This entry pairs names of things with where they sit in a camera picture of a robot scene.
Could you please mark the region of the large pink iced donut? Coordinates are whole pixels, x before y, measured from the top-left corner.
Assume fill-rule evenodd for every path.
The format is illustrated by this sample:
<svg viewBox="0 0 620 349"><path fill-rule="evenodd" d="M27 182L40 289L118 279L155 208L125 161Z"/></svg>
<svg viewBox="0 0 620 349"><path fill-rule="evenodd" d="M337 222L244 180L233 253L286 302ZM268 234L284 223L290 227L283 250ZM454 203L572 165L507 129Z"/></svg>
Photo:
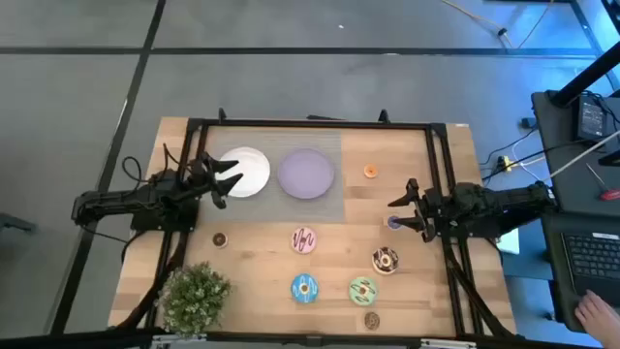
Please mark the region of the large pink iced donut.
<svg viewBox="0 0 620 349"><path fill-rule="evenodd" d="M296 253L309 254L316 248L317 240L317 234L312 229L299 227L292 234L291 246Z"/></svg>

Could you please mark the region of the grey power supply box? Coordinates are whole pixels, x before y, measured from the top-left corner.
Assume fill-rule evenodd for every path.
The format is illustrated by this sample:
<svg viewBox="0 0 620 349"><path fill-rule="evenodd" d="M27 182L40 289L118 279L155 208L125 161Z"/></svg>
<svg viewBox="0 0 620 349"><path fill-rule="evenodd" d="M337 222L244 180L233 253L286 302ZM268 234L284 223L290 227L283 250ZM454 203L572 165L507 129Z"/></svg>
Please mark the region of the grey power supply box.
<svg viewBox="0 0 620 349"><path fill-rule="evenodd" d="M576 135L581 140L593 141L606 132L606 114L600 103L591 97L581 96L578 101Z"/></svg>

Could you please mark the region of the grey woven table mat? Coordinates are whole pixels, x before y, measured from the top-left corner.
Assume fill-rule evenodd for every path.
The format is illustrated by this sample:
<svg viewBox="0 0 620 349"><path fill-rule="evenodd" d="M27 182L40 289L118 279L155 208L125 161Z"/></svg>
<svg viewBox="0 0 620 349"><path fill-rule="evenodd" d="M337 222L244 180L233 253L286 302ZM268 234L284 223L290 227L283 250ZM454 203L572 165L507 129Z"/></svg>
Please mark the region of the grey woven table mat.
<svg viewBox="0 0 620 349"><path fill-rule="evenodd" d="M326 222L344 220L341 133L336 130L277 127L222 127L208 129L205 150L215 159L230 159L241 147L258 150L269 163L269 177L262 188L247 197L230 194L227 207L216 207L210 197L201 202L201 217L209 222ZM300 199L279 183L278 170L290 153L311 149L322 153L334 169L334 178L323 194Z"/></svg>

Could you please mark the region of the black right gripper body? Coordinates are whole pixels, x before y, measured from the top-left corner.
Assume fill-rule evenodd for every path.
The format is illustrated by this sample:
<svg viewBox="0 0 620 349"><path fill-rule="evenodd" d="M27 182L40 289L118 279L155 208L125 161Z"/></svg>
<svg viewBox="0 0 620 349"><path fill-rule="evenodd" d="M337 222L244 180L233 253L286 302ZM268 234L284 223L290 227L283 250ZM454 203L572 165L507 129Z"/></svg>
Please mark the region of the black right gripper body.
<svg viewBox="0 0 620 349"><path fill-rule="evenodd" d="M419 200L418 213L423 221L421 236L424 241L431 241L438 234L437 219L440 215L441 203L442 196L436 188L426 189Z"/></svg>

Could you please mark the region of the purple round plate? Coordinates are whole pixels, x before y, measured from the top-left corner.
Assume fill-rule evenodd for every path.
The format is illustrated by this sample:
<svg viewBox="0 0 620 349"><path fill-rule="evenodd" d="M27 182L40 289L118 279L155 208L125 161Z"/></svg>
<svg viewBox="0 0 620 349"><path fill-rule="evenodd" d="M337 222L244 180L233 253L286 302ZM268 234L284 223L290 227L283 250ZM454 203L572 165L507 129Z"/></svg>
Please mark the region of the purple round plate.
<svg viewBox="0 0 620 349"><path fill-rule="evenodd" d="M299 148L289 152L278 166L280 187L290 196L301 200L321 197L335 177L333 163L321 151Z"/></svg>

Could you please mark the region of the grey chair base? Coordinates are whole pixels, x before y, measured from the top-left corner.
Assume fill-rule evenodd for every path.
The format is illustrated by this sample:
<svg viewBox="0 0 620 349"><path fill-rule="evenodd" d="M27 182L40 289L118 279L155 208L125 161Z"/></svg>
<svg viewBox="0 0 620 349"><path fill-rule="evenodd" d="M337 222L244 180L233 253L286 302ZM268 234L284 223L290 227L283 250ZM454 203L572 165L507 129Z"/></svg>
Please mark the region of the grey chair base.
<svg viewBox="0 0 620 349"><path fill-rule="evenodd" d="M36 225L10 214L0 212L0 232L10 228L31 233L36 229Z"/></svg>

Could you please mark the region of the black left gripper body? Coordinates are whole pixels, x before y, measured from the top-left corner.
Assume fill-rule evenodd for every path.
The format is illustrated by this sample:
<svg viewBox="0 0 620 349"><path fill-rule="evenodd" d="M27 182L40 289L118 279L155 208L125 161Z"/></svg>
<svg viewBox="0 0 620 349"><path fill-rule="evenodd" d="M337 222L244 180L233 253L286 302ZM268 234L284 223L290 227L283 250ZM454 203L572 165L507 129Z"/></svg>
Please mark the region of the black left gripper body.
<svg viewBox="0 0 620 349"><path fill-rule="evenodd" d="M223 209L226 207L224 199L225 195L219 195L216 189L214 173L209 172L205 167L205 153L201 153L191 163L190 174L188 181L194 187L206 186L208 192L211 194L211 199L214 205Z"/></svg>

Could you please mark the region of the black side desk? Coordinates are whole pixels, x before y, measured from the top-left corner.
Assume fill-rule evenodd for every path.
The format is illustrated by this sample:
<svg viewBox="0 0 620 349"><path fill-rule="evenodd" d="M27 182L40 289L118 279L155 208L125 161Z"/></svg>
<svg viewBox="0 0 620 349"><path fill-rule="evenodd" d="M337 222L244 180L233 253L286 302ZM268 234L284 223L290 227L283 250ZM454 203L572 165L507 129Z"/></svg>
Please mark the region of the black side desk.
<svg viewBox="0 0 620 349"><path fill-rule="evenodd" d="M620 200L599 199L602 190L586 165L610 189L620 189L620 166L600 164L601 158L616 149L615 139L601 153L587 153L591 144L578 143L575 138L575 108L558 108L550 102L550 97L546 92L532 95L547 166L553 174L549 182L559 206L557 211L542 216L542 230L553 275L550 287L557 318L571 331L582 333L584 329L574 310L583 296L573 288L562 235L596 232L620 236Z"/></svg>

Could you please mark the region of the white box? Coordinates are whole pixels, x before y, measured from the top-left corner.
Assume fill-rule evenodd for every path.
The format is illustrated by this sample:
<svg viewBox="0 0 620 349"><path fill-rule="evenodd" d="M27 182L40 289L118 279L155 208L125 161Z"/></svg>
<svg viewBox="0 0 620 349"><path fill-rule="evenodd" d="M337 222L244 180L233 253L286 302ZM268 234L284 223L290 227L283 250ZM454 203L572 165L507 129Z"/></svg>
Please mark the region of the white box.
<svg viewBox="0 0 620 349"><path fill-rule="evenodd" d="M501 252L518 255L520 252L518 229L515 228L497 238L496 246Z"/></svg>

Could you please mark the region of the red handled screwdriver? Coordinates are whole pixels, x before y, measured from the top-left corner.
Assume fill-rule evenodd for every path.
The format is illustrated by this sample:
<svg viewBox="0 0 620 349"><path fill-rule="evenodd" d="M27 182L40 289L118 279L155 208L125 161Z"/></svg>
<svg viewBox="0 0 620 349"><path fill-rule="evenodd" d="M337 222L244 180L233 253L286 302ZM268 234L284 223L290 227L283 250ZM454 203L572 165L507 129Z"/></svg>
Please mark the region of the red handled screwdriver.
<svg viewBox="0 0 620 349"><path fill-rule="evenodd" d="M610 201L620 200L620 189L610 189L605 184L603 179L597 174L597 172L589 164L587 164L586 167L589 170L589 172L594 176L594 178L597 180L597 183L599 184L602 190L599 196L599 199L601 201L610 202Z"/></svg>

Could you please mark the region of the black laptop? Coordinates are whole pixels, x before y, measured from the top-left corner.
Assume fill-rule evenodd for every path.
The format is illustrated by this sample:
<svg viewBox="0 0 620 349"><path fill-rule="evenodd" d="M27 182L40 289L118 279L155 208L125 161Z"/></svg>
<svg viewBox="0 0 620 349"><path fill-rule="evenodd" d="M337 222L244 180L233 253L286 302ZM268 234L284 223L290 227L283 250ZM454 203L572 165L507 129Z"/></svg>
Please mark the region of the black laptop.
<svg viewBox="0 0 620 349"><path fill-rule="evenodd" d="M620 307L620 236L567 233L562 239L575 292L591 291Z"/></svg>

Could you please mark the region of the large green iced donut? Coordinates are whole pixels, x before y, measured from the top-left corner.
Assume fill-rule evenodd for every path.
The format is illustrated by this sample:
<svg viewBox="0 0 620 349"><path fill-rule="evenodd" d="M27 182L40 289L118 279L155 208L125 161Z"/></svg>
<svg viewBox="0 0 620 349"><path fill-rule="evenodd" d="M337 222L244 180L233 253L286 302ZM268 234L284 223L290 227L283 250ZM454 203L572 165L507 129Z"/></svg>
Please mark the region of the large green iced donut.
<svg viewBox="0 0 620 349"><path fill-rule="evenodd" d="M375 282L368 277L357 277L349 284L349 298L359 306L369 306L378 297L379 289Z"/></svg>

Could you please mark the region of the large blue iced donut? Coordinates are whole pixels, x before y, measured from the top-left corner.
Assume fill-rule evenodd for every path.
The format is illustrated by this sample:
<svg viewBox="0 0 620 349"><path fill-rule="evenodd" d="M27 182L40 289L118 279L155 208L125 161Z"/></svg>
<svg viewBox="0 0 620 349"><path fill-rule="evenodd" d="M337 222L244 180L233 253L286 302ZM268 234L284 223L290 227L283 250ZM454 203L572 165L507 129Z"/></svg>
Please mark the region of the large blue iced donut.
<svg viewBox="0 0 620 349"><path fill-rule="evenodd" d="M292 281L291 294L298 303L314 302L319 295L318 281L308 273L301 273Z"/></svg>

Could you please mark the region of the black slanted pole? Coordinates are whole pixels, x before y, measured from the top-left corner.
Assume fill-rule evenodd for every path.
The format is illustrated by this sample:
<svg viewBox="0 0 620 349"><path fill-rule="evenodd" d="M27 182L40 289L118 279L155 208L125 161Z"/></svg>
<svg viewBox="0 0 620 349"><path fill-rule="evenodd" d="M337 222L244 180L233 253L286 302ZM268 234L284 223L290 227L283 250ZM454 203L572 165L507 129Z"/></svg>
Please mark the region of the black slanted pole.
<svg viewBox="0 0 620 349"><path fill-rule="evenodd" d="M597 58L590 66L550 97L550 102L564 108L581 95L590 85L609 73L620 63L620 41Z"/></svg>

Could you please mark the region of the bushy green artificial plant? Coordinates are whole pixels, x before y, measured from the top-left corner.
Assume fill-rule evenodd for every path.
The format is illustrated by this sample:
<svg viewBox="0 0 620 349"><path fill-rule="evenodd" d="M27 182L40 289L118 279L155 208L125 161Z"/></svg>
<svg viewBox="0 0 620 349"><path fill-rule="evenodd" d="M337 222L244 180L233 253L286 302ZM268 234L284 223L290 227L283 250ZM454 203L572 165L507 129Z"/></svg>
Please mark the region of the bushy green artificial plant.
<svg viewBox="0 0 620 349"><path fill-rule="evenodd" d="M180 336L207 332L218 326L232 284L208 262L175 270L156 300L163 329Z"/></svg>

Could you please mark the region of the person's hand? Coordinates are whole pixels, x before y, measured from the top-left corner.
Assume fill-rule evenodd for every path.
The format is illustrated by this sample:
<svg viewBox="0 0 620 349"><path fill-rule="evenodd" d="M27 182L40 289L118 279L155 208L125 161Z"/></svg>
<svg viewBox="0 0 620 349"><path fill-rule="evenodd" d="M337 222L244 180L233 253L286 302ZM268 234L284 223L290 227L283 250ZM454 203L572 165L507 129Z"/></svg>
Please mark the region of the person's hand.
<svg viewBox="0 0 620 349"><path fill-rule="evenodd" d="M604 349L620 349L620 315L600 296L587 290L574 315Z"/></svg>

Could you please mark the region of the white round plate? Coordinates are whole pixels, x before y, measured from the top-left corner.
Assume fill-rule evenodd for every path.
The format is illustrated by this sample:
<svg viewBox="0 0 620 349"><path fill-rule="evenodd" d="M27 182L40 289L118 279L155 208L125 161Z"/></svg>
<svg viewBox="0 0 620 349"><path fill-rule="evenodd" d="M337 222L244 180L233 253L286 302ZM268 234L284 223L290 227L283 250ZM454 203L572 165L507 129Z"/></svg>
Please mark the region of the white round plate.
<svg viewBox="0 0 620 349"><path fill-rule="evenodd" d="M238 164L221 174L217 174L215 177L218 180L243 174L240 181L229 192L229 195L232 197L247 198L258 194L269 180L269 162L264 154L255 148L243 146L231 149L220 160L236 160Z"/></svg>

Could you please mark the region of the black aluminium table frame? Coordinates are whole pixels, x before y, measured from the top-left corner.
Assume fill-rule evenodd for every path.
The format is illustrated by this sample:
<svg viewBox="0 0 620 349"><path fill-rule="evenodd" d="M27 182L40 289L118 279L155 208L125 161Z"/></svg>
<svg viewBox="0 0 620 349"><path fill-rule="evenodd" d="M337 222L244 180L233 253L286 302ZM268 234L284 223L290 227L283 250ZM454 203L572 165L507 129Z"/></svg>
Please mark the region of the black aluminium table frame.
<svg viewBox="0 0 620 349"><path fill-rule="evenodd" d="M479 179L467 125L449 125L446 134L436 136L432 143L421 130L405 124L358 128L333 120L211 120L206 130L190 137L185 118L165 117L147 148L149 170L164 167L165 150L178 156L183 148L205 147L213 126L340 132L344 199L343 221L312 222L319 244L307 255L290 247L297 222L209 222L200 215L185 260L189 264L206 261L232 283L216 332L455 336L442 244L424 242L409 229L393 231L387 220L404 214L403 208L389 203L403 194L407 179L415 178L421 187L431 184L431 158L453 160L460 180ZM375 178L364 175L366 164L377 167ZM227 235L226 247L214 246L216 233ZM390 275L377 273L372 265L373 252L384 246L399 256L399 267ZM314 302L298 303L292 297L292 281L301 273L318 281ZM359 306L350 300L349 284L357 277L371 278L377 285L379 293L372 305ZM380 316L376 331L364 326L364 314L369 311Z"/></svg>

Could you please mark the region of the large chocolate iced donut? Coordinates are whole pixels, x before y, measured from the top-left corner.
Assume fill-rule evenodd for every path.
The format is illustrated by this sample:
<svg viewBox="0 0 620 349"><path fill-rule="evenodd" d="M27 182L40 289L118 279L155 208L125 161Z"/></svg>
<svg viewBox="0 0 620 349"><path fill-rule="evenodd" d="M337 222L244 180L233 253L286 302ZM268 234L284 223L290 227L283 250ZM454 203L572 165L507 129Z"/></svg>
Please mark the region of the large chocolate iced donut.
<svg viewBox="0 0 620 349"><path fill-rule="evenodd" d="M390 275L395 273L399 267L399 256L390 247L380 247L372 254L372 265L377 273Z"/></svg>

